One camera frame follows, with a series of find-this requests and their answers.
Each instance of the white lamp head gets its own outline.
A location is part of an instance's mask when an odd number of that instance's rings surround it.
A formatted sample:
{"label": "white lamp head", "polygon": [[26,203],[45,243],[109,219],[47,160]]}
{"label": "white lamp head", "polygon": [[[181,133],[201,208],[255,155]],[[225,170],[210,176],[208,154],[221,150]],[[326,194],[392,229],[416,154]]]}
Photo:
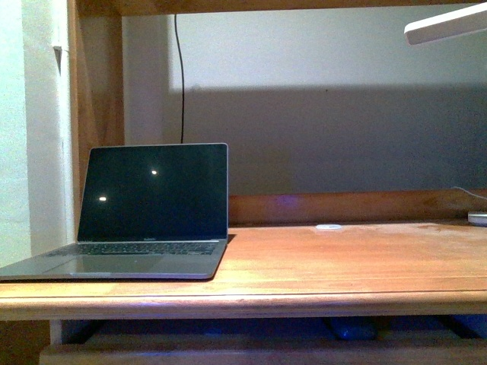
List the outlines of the white lamp head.
{"label": "white lamp head", "polygon": [[409,44],[442,40],[487,30],[487,2],[406,25]]}

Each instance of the white wall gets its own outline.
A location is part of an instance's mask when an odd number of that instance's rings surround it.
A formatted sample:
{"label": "white wall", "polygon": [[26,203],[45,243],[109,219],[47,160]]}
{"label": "white wall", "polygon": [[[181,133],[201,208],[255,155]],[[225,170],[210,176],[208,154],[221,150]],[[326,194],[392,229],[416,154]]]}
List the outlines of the white wall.
{"label": "white wall", "polygon": [[21,2],[0,2],[0,266],[30,255]]}
{"label": "white wall", "polygon": [[68,239],[68,115],[52,48],[65,9],[54,0],[0,2],[0,266]]}
{"label": "white wall", "polygon": [[[459,8],[178,15],[186,142],[225,141],[231,193],[486,186],[487,34],[410,47]],[[173,17],[124,19],[126,140],[177,143]]]}

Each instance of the black laptop screen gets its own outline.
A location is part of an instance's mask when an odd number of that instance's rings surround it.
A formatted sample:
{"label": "black laptop screen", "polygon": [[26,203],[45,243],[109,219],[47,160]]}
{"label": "black laptop screen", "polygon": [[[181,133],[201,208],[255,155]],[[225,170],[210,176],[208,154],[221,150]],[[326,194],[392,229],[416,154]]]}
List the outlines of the black laptop screen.
{"label": "black laptop screen", "polygon": [[78,241],[200,240],[227,232],[226,144],[91,150]]}

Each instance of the desk lamp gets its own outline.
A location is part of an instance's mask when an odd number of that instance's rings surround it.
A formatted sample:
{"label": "desk lamp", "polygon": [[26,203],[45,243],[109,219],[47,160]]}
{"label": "desk lamp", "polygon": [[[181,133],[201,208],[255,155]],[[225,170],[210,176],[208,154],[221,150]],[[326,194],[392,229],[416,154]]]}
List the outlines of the desk lamp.
{"label": "desk lamp", "polygon": [[[406,25],[410,45],[433,42],[487,30],[487,2]],[[471,211],[469,222],[487,227],[487,212]]]}

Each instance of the laptop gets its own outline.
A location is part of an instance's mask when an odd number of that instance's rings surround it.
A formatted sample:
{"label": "laptop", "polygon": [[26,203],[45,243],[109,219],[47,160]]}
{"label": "laptop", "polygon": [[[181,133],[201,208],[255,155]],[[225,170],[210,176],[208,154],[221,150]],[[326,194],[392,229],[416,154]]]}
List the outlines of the laptop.
{"label": "laptop", "polygon": [[228,146],[93,148],[77,243],[0,280],[214,277],[228,242]]}

